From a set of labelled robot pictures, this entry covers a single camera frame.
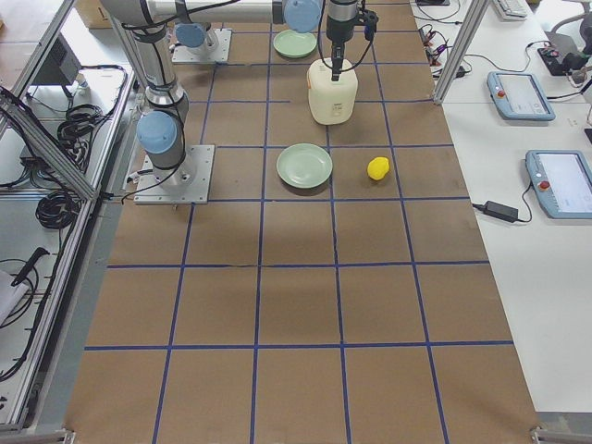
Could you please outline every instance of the power adapter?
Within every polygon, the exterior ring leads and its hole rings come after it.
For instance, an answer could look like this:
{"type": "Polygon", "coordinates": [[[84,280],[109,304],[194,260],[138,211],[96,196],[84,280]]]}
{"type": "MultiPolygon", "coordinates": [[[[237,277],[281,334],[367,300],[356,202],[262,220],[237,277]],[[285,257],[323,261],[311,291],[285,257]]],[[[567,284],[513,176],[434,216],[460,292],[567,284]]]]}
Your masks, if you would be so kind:
{"type": "Polygon", "coordinates": [[[501,203],[487,201],[483,205],[473,203],[473,207],[481,211],[484,215],[505,220],[506,222],[514,223],[520,220],[518,218],[518,210],[516,208],[502,205],[501,203]]]}

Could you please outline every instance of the blue tape grid line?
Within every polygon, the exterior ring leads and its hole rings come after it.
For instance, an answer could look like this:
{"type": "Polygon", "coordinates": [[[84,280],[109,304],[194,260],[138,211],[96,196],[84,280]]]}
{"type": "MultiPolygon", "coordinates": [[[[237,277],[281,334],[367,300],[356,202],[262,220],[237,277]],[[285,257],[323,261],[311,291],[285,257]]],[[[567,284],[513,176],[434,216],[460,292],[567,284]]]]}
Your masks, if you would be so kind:
{"type": "MultiPolygon", "coordinates": [[[[432,103],[433,99],[392,99],[385,100],[385,104],[419,104],[419,103],[432,103]]],[[[207,104],[206,100],[191,100],[190,105],[207,104]]],[[[226,99],[226,100],[212,100],[210,104],[291,104],[290,100],[256,100],[256,99],[226,99]]],[[[356,104],[382,104],[382,100],[370,100],[360,99],[355,101],[356,104]]]]}
{"type": "MultiPolygon", "coordinates": [[[[333,146],[332,148],[339,148],[340,150],[345,150],[345,149],[349,149],[349,148],[385,148],[385,149],[399,149],[399,148],[417,148],[417,149],[421,149],[421,148],[453,148],[454,144],[452,143],[422,143],[422,144],[404,144],[404,143],[395,143],[392,146],[390,145],[371,145],[371,144],[367,144],[367,145],[341,145],[341,146],[333,146]]],[[[258,149],[262,149],[261,145],[242,145],[242,146],[236,146],[236,145],[217,145],[216,149],[232,149],[232,150],[242,150],[242,149],[252,149],[252,148],[258,148],[258,149]]],[[[266,149],[283,149],[286,148],[286,145],[268,145],[266,147],[266,149]]]]}
{"type": "MultiPolygon", "coordinates": [[[[269,97],[270,97],[270,84],[271,84],[271,48],[272,40],[269,37],[269,44],[267,47],[267,81],[266,81],[266,98],[267,104],[265,106],[265,134],[263,141],[263,175],[261,178],[261,197],[265,197],[265,172],[267,170],[267,135],[269,130],[269,97]]],[[[254,345],[253,349],[253,384],[252,384],[252,397],[251,397],[251,424],[249,429],[249,442],[254,444],[255,442],[255,428],[256,428],[256,414],[257,414],[257,370],[259,364],[259,319],[261,314],[261,275],[263,273],[263,233],[264,233],[264,220],[265,220],[265,202],[261,202],[261,209],[259,215],[259,241],[257,253],[257,290],[255,299],[255,331],[254,331],[254,345]]]]}
{"type": "MultiPolygon", "coordinates": [[[[214,90],[214,80],[216,79],[216,68],[217,67],[214,67],[214,72],[212,74],[212,79],[211,79],[211,83],[210,83],[210,91],[208,93],[208,102],[207,102],[207,105],[205,108],[205,116],[203,118],[202,134],[200,136],[200,143],[204,142],[205,125],[207,123],[208,113],[209,113],[209,109],[210,109],[210,100],[212,98],[212,92],[214,90]]],[[[161,383],[161,387],[160,387],[160,394],[158,397],[158,407],[156,409],[156,418],[154,419],[154,431],[153,431],[153,437],[152,437],[152,444],[156,444],[158,441],[158,432],[160,430],[160,420],[162,417],[163,404],[165,401],[165,394],[167,392],[168,370],[170,368],[170,359],[171,359],[171,354],[173,352],[173,344],[174,344],[174,340],[175,340],[175,329],[177,327],[177,315],[179,312],[179,304],[180,304],[181,291],[182,291],[182,286],[183,286],[183,278],[184,278],[184,274],[185,274],[184,265],[187,261],[187,252],[189,250],[189,243],[190,243],[190,238],[191,238],[191,226],[193,223],[193,215],[194,214],[195,214],[195,204],[192,203],[190,214],[189,214],[189,221],[187,222],[185,243],[183,245],[183,255],[181,257],[181,267],[180,267],[180,271],[179,271],[179,283],[177,285],[177,296],[175,299],[175,306],[174,306],[175,308],[173,311],[173,318],[171,321],[170,334],[169,334],[169,338],[168,338],[168,345],[166,347],[165,370],[163,372],[163,379],[162,379],[162,383],[161,383]]]]}
{"type": "MultiPolygon", "coordinates": [[[[392,31],[392,32],[416,32],[416,31],[392,31]]],[[[270,25],[270,32],[267,32],[270,36],[273,35],[271,31],[270,25]]],[[[511,340],[475,340],[475,341],[435,341],[432,342],[429,339],[429,331],[426,322],[426,314],[423,304],[423,298],[421,293],[421,287],[419,283],[419,278],[417,275],[417,266],[418,265],[480,265],[480,264],[488,264],[488,261],[453,261],[453,262],[420,262],[415,261],[413,256],[413,246],[411,240],[411,232],[409,228],[409,223],[407,220],[407,215],[405,212],[405,202],[413,201],[413,200],[467,200],[468,196],[453,196],[450,198],[442,198],[442,197],[427,197],[427,198],[405,198],[402,193],[401,183],[398,180],[398,189],[400,198],[397,199],[384,199],[384,201],[392,201],[392,202],[400,202],[401,209],[403,213],[403,221],[407,235],[407,241],[410,248],[410,255],[411,261],[409,262],[399,262],[399,263],[375,263],[375,264],[341,264],[339,262],[339,255],[337,249],[337,221],[335,216],[335,202],[373,202],[373,201],[380,201],[376,199],[336,199],[333,193],[333,186],[332,182],[329,185],[330,189],[330,198],[328,200],[280,200],[281,202],[330,202],[331,204],[331,218],[332,218],[332,228],[333,228],[333,241],[334,241],[334,264],[327,264],[327,265],[269,265],[270,267],[334,267],[336,273],[336,285],[337,285],[337,309],[338,309],[338,316],[339,316],[339,344],[260,344],[259,343],[259,314],[260,314],[260,305],[261,305],[261,274],[263,268],[263,233],[264,233],[264,212],[265,212],[265,203],[270,202],[272,200],[267,200],[265,198],[265,164],[266,164],[266,154],[268,149],[275,149],[275,148],[283,148],[282,146],[268,146],[267,145],[267,132],[268,132],[268,122],[269,122],[269,105],[270,103],[288,103],[288,101],[271,101],[269,100],[270,97],[270,73],[271,68],[275,65],[294,65],[292,63],[272,63],[271,62],[271,54],[272,54],[272,45],[271,39],[269,41],[268,47],[268,63],[267,65],[267,84],[266,84],[266,100],[265,101],[219,101],[216,103],[265,103],[265,141],[264,141],[264,172],[262,177],[262,198],[261,199],[252,199],[252,200],[217,200],[216,202],[259,202],[261,204],[261,213],[260,213],[260,231],[259,231],[259,252],[258,252],[258,259],[257,265],[247,265],[247,266],[257,266],[258,273],[257,273],[257,290],[256,290],[256,304],[255,304],[255,322],[254,322],[254,336],[253,336],[253,345],[252,344],[174,344],[175,338],[175,329],[177,324],[177,316],[179,311],[179,304],[181,298],[181,290],[182,290],[182,283],[184,278],[184,271],[186,268],[196,268],[196,267],[226,267],[226,266],[235,266],[235,265],[188,265],[186,264],[187,260],[187,252],[189,249],[189,242],[191,238],[191,225],[194,216],[194,212],[196,211],[195,206],[191,207],[190,218],[187,226],[186,232],[186,239],[183,249],[183,255],[180,265],[110,265],[109,268],[112,269],[129,269],[129,268],[179,268],[179,282],[177,288],[177,295],[174,305],[173,311],[173,318],[171,321],[171,328],[169,332],[169,339],[167,345],[121,345],[121,346],[87,346],[85,347],[85,351],[87,352],[117,352],[117,351],[166,351],[166,361],[165,361],[165,368],[163,371],[163,378],[162,384],[159,394],[159,402],[158,408],[156,412],[156,418],[154,420],[154,432],[153,432],[153,444],[156,444],[158,440],[158,432],[160,427],[160,421],[162,416],[162,409],[164,404],[164,399],[167,391],[167,378],[168,378],[168,371],[170,367],[170,360],[173,351],[177,350],[253,350],[253,391],[252,391],[252,412],[251,412],[251,428],[250,428],[250,442],[254,444],[254,437],[255,437],[255,417],[256,417],[256,390],[257,390],[257,364],[258,364],[258,351],[259,350],[310,350],[310,349],[339,349],[340,351],[340,360],[341,360],[341,377],[342,377],[342,384],[343,384],[343,402],[344,402],[344,414],[345,414],[345,424],[346,424],[346,436],[348,444],[352,444],[352,431],[351,431],[351,424],[350,424],[350,415],[349,415],[349,399],[348,399],[348,388],[347,388],[347,365],[346,365],[346,353],[347,349],[357,349],[357,348],[401,348],[401,347],[426,347],[428,358],[430,362],[430,369],[432,372],[432,379],[434,383],[434,390],[436,392],[436,398],[438,403],[438,413],[440,417],[440,422],[442,426],[442,433],[444,436],[444,440],[446,444],[450,444],[448,438],[448,431],[446,426],[446,420],[444,416],[444,410],[442,406],[442,401],[440,398],[440,392],[438,388],[438,378],[436,374],[436,367],[434,363],[434,358],[432,355],[432,348],[434,347],[448,347],[448,346],[510,346],[513,345],[513,341],[511,340]],[[387,265],[410,265],[413,268],[413,276],[415,280],[416,290],[418,301],[420,304],[420,312],[422,316],[422,322],[424,326],[425,332],[425,341],[417,341],[417,342],[393,342],[393,343],[345,343],[344,338],[344,328],[343,328],[343,317],[342,317],[342,310],[341,310],[341,297],[340,297],[340,287],[339,287],[339,270],[344,266],[387,266],[387,265]]],[[[453,146],[451,143],[442,143],[442,144],[409,144],[409,145],[395,145],[392,140],[390,127],[389,127],[389,120],[387,116],[386,104],[387,103],[418,103],[418,102],[427,102],[425,99],[421,100],[408,100],[408,101],[386,101],[384,100],[384,95],[382,91],[382,84],[380,81],[380,74],[379,74],[379,65],[424,65],[425,63],[416,63],[416,62],[387,62],[387,63],[378,63],[376,62],[376,52],[374,47],[372,48],[372,57],[374,58],[373,62],[367,63],[368,66],[374,66],[376,70],[376,75],[378,79],[378,86],[380,90],[380,94],[382,100],[380,101],[359,101],[363,103],[381,103],[383,106],[383,113],[384,118],[387,124],[388,130],[388,145],[377,145],[376,147],[380,148],[389,148],[394,159],[394,168],[395,174],[397,178],[399,177],[399,172],[397,168],[397,160],[396,160],[396,149],[398,147],[404,148],[433,148],[433,147],[451,147],[453,146]]],[[[210,84],[210,91],[208,94],[208,99],[206,103],[206,110],[205,116],[203,119],[203,126],[202,126],[202,136],[201,140],[204,139],[207,119],[209,115],[210,105],[214,103],[212,100],[212,91],[214,88],[214,81],[216,77],[216,68],[214,70],[214,74],[211,79],[210,84]]],[[[362,145],[351,145],[351,146],[331,146],[330,140],[328,136],[328,128],[326,132],[327,136],[327,149],[331,151],[332,149],[340,149],[340,148],[359,148],[362,145]]],[[[217,148],[245,148],[245,146],[222,146],[217,148]]]]}
{"type": "Polygon", "coordinates": [[[514,345],[511,339],[442,340],[434,342],[354,342],[351,344],[177,344],[177,345],[88,345],[86,352],[130,352],[170,350],[314,350],[314,349],[400,349],[413,347],[498,347],[514,345]]]}
{"type": "MultiPolygon", "coordinates": [[[[329,127],[325,126],[327,138],[327,151],[331,155],[331,143],[329,140],[329,127]]],[[[343,387],[343,415],[345,421],[345,438],[348,444],[352,444],[352,425],[350,421],[350,400],[348,396],[347,362],[345,355],[345,337],[343,333],[343,310],[341,308],[341,285],[339,278],[339,251],[337,236],[337,218],[335,215],[335,192],[333,189],[333,176],[329,180],[329,201],[331,206],[331,230],[333,235],[333,262],[335,263],[335,287],[337,294],[337,315],[339,322],[339,359],[341,363],[341,385],[343,387]]]]}
{"type": "MultiPolygon", "coordinates": [[[[372,47],[372,54],[374,56],[374,59],[376,60],[376,51],[374,46],[372,47]]],[[[375,69],[376,69],[376,76],[378,78],[378,89],[380,91],[380,96],[384,99],[384,93],[383,93],[383,89],[382,89],[382,81],[380,79],[380,70],[378,69],[378,65],[375,65],[375,69]]],[[[397,187],[399,188],[399,196],[404,197],[404,193],[402,190],[402,186],[401,186],[401,180],[399,177],[399,168],[398,168],[398,164],[397,164],[397,155],[396,155],[396,150],[394,148],[392,148],[392,132],[391,132],[391,128],[389,125],[389,115],[387,113],[387,106],[386,104],[383,103],[382,105],[382,109],[383,109],[383,113],[384,113],[384,118],[387,124],[387,134],[388,134],[388,141],[391,145],[391,154],[392,154],[392,158],[393,158],[393,168],[394,168],[394,172],[395,172],[395,176],[397,178],[397,187]]],[[[438,406],[438,415],[440,418],[440,424],[442,427],[442,435],[444,437],[444,442],[445,444],[450,444],[450,440],[448,437],[448,428],[446,425],[446,418],[444,416],[444,408],[442,405],[442,399],[440,396],[440,390],[439,390],[439,385],[438,385],[438,375],[436,372],[436,365],[434,363],[434,356],[432,353],[432,347],[430,345],[430,340],[429,340],[429,330],[427,327],[427,319],[426,319],[426,310],[424,307],[424,301],[423,301],[423,297],[422,297],[422,291],[421,291],[421,285],[419,283],[419,276],[417,274],[417,265],[415,264],[415,257],[414,257],[414,253],[413,253],[413,243],[412,243],[412,237],[411,237],[411,228],[409,226],[409,220],[407,218],[407,211],[405,209],[405,200],[402,199],[401,200],[401,211],[402,211],[402,217],[403,217],[403,223],[405,226],[405,232],[407,235],[407,244],[409,246],[409,255],[411,256],[411,261],[412,261],[412,270],[413,270],[413,279],[415,281],[415,288],[417,290],[417,301],[419,302],[419,308],[420,308],[420,314],[421,314],[421,318],[422,318],[422,324],[424,327],[424,334],[425,334],[425,343],[426,343],[426,349],[427,349],[427,356],[428,356],[428,360],[429,360],[429,366],[430,366],[430,371],[432,374],[432,381],[434,384],[434,392],[436,395],[436,403],[438,406]]]]}
{"type": "Polygon", "coordinates": [[[234,265],[234,264],[136,264],[136,265],[108,265],[109,269],[140,269],[140,268],[346,268],[364,266],[405,266],[405,265],[487,265],[489,261],[400,261],[400,262],[368,262],[350,264],[274,264],[274,265],[234,265]]]}
{"type": "MultiPolygon", "coordinates": [[[[189,250],[189,241],[191,238],[191,225],[192,225],[194,211],[195,211],[195,205],[192,204],[190,215],[189,215],[189,222],[187,224],[187,232],[185,235],[185,244],[183,246],[183,257],[182,257],[181,264],[185,264],[185,261],[187,259],[187,251],[189,250]]],[[[182,266],[179,271],[179,282],[177,284],[177,296],[175,298],[175,306],[173,309],[173,319],[171,321],[170,333],[169,333],[169,337],[168,337],[168,344],[166,346],[165,370],[163,372],[163,380],[162,380],[162,383],[160,386],[160,394],[158,396],[158,408],[156,409],[156,418],[154,419],[154,432],[153,432],[153,438],[152,438],[153,444],[156,444],[156,441],[158,440],[158,431],[160,429],[160,418],[162,416],[163,403],[165,401],[165,393],[167,391],[168,370],[170,368],[170,359],[171,359],[171,354],[173,352],[173,343],[175,340],[175,328],[177,326],[177,315],[179,313],[179,303],[180,303],[180,298],[181,298],[181,291],[183,288],[184,274],[185,274],[185,268],[182,266]]]]}

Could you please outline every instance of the green plate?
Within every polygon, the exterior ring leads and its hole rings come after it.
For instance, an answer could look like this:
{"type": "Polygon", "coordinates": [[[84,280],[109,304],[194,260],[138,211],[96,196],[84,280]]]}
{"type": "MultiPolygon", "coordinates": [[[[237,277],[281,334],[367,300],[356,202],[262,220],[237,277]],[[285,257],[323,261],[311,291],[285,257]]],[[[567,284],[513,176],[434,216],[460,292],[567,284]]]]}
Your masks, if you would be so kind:
{"type": "Polygon", "coordinates": [[[310,32],[285,30],[274,39],[274,48],[285,57],[306,57],[315,50],[316,37],[310,32]]]}
{"type": "Polygon", "coordinates": [[[288,185],[314,188],[329,179],[333,162],[328,152],[311,143],[297,143],[277,158],[277,173],[288,185]]]}

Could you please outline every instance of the white desk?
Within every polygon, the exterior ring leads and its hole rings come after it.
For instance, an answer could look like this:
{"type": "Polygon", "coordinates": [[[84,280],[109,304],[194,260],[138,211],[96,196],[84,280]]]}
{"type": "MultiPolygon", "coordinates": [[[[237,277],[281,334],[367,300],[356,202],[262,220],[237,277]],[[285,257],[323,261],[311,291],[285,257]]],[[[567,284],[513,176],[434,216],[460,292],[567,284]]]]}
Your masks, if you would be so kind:
{"type": "MultiPolygon", "coordinates": [[[[432,17],[444,17],[448,15],[444,13],[445,10],[454,11],[458,7],[458,5],[455,6],[454,4],[457,0],[451,1],[452,4],[448,7],[422,6],[422,9],[432,17]]],[[[463,19],[470,2],[468,0],[460,1],[461,10],[456,16],[450,18],[450,20],[463,19]]],[[[414,7],[414,12],[417,17],[422,16],[421,11],[418,11],[416,6],[414,7]]],[[[454,45],[456,35],[460,29],[459,25],[440,24],[421,19],[418,19],[417,23],[418,26],[427,23],[432,24],[435,30],[440,31],[444,37],[449,39],[449,45],[454,45]]],[[[540,28],[532,13],[529,12],[529,17],[526,21],[501,21],[497,13],[493,10],[493,6],[490,6],[479,25],[479,29],[469,46],[467,54],[479,54],[488,57],[501,68],[522,69],[528,62],[528,58],[524,52],[525,47],[531,42],[545,40],[547,40],[547,36],[540,28]]],[[[537,53],[537,48],[540,47],[543,47],[543,43],[534,44],[528,49],[531,62],[526,72],[536,75],[547,96],[564,95],[578,91],[566,78],[552,77],[549,75],[549,71],[537,53]]],[[[445,63],[446,54],[443,54],[440,60],[445,63]]],[[[452,83],[445,103],[489,103],[489,92],[485,87],[486,76],[488,72],[497,71],[497,69],[485,59],[479,57],[467,56],[465,60],[472,65],[473,72],[452,83]]],[[[583,102],[584,99],[581,96],[576,96],[569,100],[569,103],[583,102]]]]}
{"type": "MultiPolygon", "coordinates": [[[[445,9],[453,8],[426,10],[442,17],[445,9]]],[[[459,29],[433,26],[450,42],[459,29]]],[[[522,68],[524,47],[544,39],[532,15],[526,22],[502,22],[490,8],[469,53],[488,56],[504,68],[522,68]]],[[[533,61],[527,72],[536,74],[547,95],[576,91],[567,79],[552,78],[536,50],[529,51],[533,61]]],[[[578,96],[554,103],[557,118],[546,125],[508,123],[500,118],[485,86],[487,73],[496,69],[475,57],[470,57],[470,63],[474,72],[453,82],[443,107],[471,199],[479,204],[492,200],[511,205],[520,209],[522,218],[527,217],[520,198],[528,183],[525,152],[578,149],[592,164],[592,144],[584,134],[589,106],[578,96]]],[[[529,224],[511,225],[480,214],[477,221],[536,410],[589,413],[592,221],[549,219],[533,191],[526,199],[533,210],[529,224]]]]}

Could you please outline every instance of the wire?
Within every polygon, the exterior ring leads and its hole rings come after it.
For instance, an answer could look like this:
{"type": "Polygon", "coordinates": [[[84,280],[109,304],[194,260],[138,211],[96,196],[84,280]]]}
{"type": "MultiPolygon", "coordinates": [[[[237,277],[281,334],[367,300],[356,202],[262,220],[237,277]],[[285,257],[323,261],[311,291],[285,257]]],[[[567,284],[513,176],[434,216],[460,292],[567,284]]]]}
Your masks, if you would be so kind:
{"type": "MultiPolygon", "coordinates": [[[[148,33],[148,31],[146,31],[146,30],[143,30],[143,32],[146,35],[150,35],[148,33]]],[[[165,79],[166,73],[165,73],[165,66],[163,64],[162,57],[160,56],[160,53],[158,52],[158,48],[156,48],[156,44],[155,43],[152,43],[152,47],[154,49],[154,52],[156,53],[156,59],[158,60],[158,66],[160,67],[160,73],[162,75],[163,81],[167,81],[165,79]]],[[[174,116],[174,115],[170,115],[170,116],[174,117],[179,122],[179,124],[180,124],[183,153],[185,154],[185,148],[186,148],[186,142],[185,142],[185,124],[183,123],[183,119],[181,118],[181,114],[179,112],[179,107],[177,106],[177,103],[175,103],[175,99],[173,99],[173,96],[170,93],[170,90],[166,90],[166,93],[168,94],[168,98],[170,99],[171,104],[175,108],[175,111],[177,113],[176,116],[174,116]]],[[[151,190],[152,188],[156,188],[157,186],[162,185],[164,182],[166,182],[167,180],[169,180],[170,178],[172,178],[175,175],[175,173],[177,173],[177,171],[179,171],[179,168],[182,165],[182,163],[184,162],[184,160],[185,160],[185,157],[184,156],[181,157],[181,159],[178,161],[178,163],[173,167],[172,172],[168,176],[166,176],[164,179],[162,179],[160,181],[157,181],[154,185],[151,185],[149,187],[145,187],[145,188],[142,188],[140,190],[133,191],[133,192],[129,192],[129,193],[123,195],[121,197],[121,204],[122,205],[125,204],[125,201],[128,200],[129,197],[130,196],[133,196],[134,194],[137,194],[137,193],[143,192],[143,191],[148,191],[148,190],[151,190]]]]}
{"type": "Polygon", "coordinates": [[[574,97],[575,95],[579,95],[579,94],[581,94],[581,92],[576,91],[576,92],[571,92],[569,94],[564,94],[564,95],[552,95],[550,97],[547,97],[547,99],[549,99],[549,100],[564,99],[566,97],[574,97]]]}
{"type": "MultiPolygon", "coordinates": [[[[325,14],[325,3],[326,3],[326,0],[323,0],[323,5],[321,5],[321,18],[325,14]]],[[[323,48],[322,48],[323,45],[321,44],[321,22],[322,21],[323,21],[322,19],[320,19],[318,21],[318,27],[316,29],[316,49],[317,49],[317,52],[321,58],[321,62],[323,63],[323,65],[325,65],[327,68],[332,70],[333,67],[330,67],[328,65],[328,63],[325,60],[325,57],[323,56],[323,48]]],[[[372,34],[372,39],[368,42],[368,45],[364,49],[364,52],[362,53],[362,56],[360,57],[360,59],[356,63],[351,65],[350,68],[340,69],[339,74],[342,74],[342,73],[348,72],[348,71],[352,71],[352,70],[358,68],[362,64],[362,62],[364,61],[364,59],[365,59],[366,55],[368,54],[368,51],[370,51],[370,48],[372,47],[373,43],[374,43],[374,34],[372,34]]]]}
{"type": "Polygon", "coordinates": [[[494,61],[492,61],[491,59],[485,57],[484,55],[480,55],[480,54],[465,54],[465,57],[479,57],[479,58],[483,58],[485,59],[487,62],[489,62],[491,65],[493,65],[496,69],[499,69],[500,71],[507,71],[507,72],[525,72],[529,65],[530,62],[532,62],[532,58],[530,57],[530,54],[528,54],[528,48],[530,48],[532,45],[537,44],[537,43],[550,43],[549,40],[537,40],[536,42],[531,42],[529,43],[525,48],[524,48],[524,53],[526,54],[526,58],[528,59],[528,61],[526,62],[526,66],[522,69],[506,69],[506,68],[501,68],[498,65],[496,65],[496,63],[494,61]]]}
{"type": "Polygon", "coordinates": [[[154,170],[151,168],[140,169],[138,171],[135,171],[128,176],[128,178],[126,179],[126,183],[135,182],[137,179],[140,178],[140,176],[144,176],[144,175],[150,174],[150,173],[154,173],[154,170]]]}
{"type": "Polygon", "coordinates": [[[37,93],[37,90],[39,89],[39,87],[35,88],[35,91],[33,93],[27,92],[25,94],[25,97],[27,97],[28,99],[34,100],[35,102],[37,102],[39,105],[46,107],[47,109],[54,111],[55,113],[67,113],[67,109],[55,109],[52,106],[42,102],[41,100],[39,100],[37,97],[34,96],[35,93],[37,93]]]}
{"type": "Polygon", "coordinates": [[[44,228],[62,229],[76,220],[80,202],[67,190],[58,190],[43,197],[37,204],[35,217],[44,228]]]}
{"type": "Polygon", "coordinates": [[[421,11],[421,13],[425,15],[425,17],[413,16],[416,19],[427,20],[427,21],[436,21],[438,23],[442,23],[445,25],[462,25],[463,24],[459,20],[457,20],[457,21],[443,21],[443,20],[451,19],[452,17],[456,16],[459,13],[459,11],[461,10],[460,0],[456,0],[456,5],[457,5],[456,10],[452,14],[449,14],[448,16],[441,17],[441,18],[435,18],[435,17],[430,16],[429,14],[427,14],[427,12],[424,9],[422,9],[422,7],[420,5],[417,4],[417,2],[415,2],[415,5],[417,6],[417,9],[419,9],[421,11]]]}
{"type": "Polygon", "coordinates": [[[37,334],[37,330],[39,329],[39,325],[41,324],[41,321],[43,319],[43,312],[45,310],[45,305],[47,304],[49,296],[52,293],[54,283],[56,282],[57,268],[59,267],[62,257],[64,255],[64,251],[65,251],[64,247],[67,244],[69,237],[71,236],[71,234],[74,230],[74,227],[75,227],[74,224],[70,225],[70,228],[68,229],[68,234],[66,235],[66,238],[64,239],[63,243],[61,241],[61,230],[60,230],[59,250],[57,252],[57,255],[55,256],[55,262],[54,262],[54,266],[52,268],[52,272],[50,275],[51,277],[49,278],[49,282],[47,283],[47,288],[45,289],[45,292],[43,293],[43,296],[40,299],[39,304],[37,305],[37,311],[35,312],[35,317],[33,318],[32,326],[31,326],[31,328],[29,328],[29,338],[27,339],[27,344],[25,345],[25,349],[24,349],[23,353],[19,356],[19,358],[14,359],[14,364],[12,364],[12,366],[10,368],[8,368],[7,370],[0,371],[0,382],[5,382],[8,379],[10,379],[12,376],[16,375],[19,372],[20,368],[25,364],[25,362],[27,362],[27,359],[29,357],[29,352],[31,351],[33,341],[34,341],[35,336],[37,334]]]}
{"type": "Polygon", "coordinates": [[[18,177],[18,179],[15,179],[11,182],[0,183],[0,188],[11,189],[13,187],[20,185],[21,183],[25,183],[27,180],[29,180],[30,173],[31,172],[29,171],[29,169],[24,167],[22,169],[22,172],[20,173],[20,176],[18,177]]]}
{"type": "MultiPolygon", "coordinates": [[[[21,262],[22,264],[27,264],[27,261],[23,261],[22,259],[4,259],[0,261],[0,264],[4,264],[6,262],[21,262]]],[[[12,324],[18,322],[18,320],[27,313],[29,308],[32,305],[33,297],[37,292],[37,288],[39,286],[39,272],[35,266],[31,269],[31,271],[35,275],[34,283],[29,277],[25,277],[25,281],[29,284],[29,290],[23,295],[22,301],[25,302],[21,306],[16,306],[12,312],[6,317],[4,324],[0,326],[0,328],[6,328],[11,326],[12,324]]]]}
{"type": "MultiPolygon", "coordinates": [[[[196,12],[202,12],[202,11],[205,11],[207,9],[214,9],[216,7],[233,5],[235,3],[239,3],[239,1],[240,0],[228,0],[227,2],[214,3],[212,5],[195,7],[194,9],[188,9],[187,10],[187,15],[195,14],[196,12]]],[[[173,20],[176,20],[176,19],[181,19],[182,17],[184,17],[184,14],[183,15],[176,14],[174,16],[171,16],[169,18],[165,18],[164,20],[161,20],[161,21],[157,21],[156,23],[151,23],[149,25],[131,26],[131,25],[128,25],[126,23],[122,23],[121,26],[126,31],[146,31],[146,30],[150,30],[150,29],[153,29],[153,28],[159,28],[161,26],[166,25],[169,21],[173,21],[173,20]]]]}
{"type": "Polygon", "coordinates": [[[429,26],[429,31],[427,32],[428,34],[434,29],[431,23],[426,23],[424,26],[420,26],[418,31],[422,31],[426,26],[429,26]]]}
{"type": "Polygon", "coordinates": [[[464,59],[462,60],[462,62],[469,66],[469,70],[465,72],[465,75],[468,74],[469,72],[473,72],[473,65],[471,65],[469,62],[467,62],[464,59]]]}
{"type": "Polygon", "coordinates": [[[97,105],[78,105],[66,113],[66,120],[57,127],[57,139],[80,171],[86,173],[93,146],[82,137],[90,135],[103,121],[103,110],[97,105]]]}
{"type": "Polygon", "coordinates": [[[526,194],[528,193],[528,191],[533,188],[533,182],[529,182],[528,183],[528,187],[526,187],[526,190],[524,190],[524,192],[522,193],[522,202],[524,202],[524,204],[526,205],[526,208],[528,209],[528,219],[523,220],[523,219],[518,219],[518,222],[524,222],[525,224],[527,224],[528,222],[530,222],[531,220],[533,220],[533,212],[530,209],[530,205],[528,204],[528,202],[526,201],[526,194]]]}

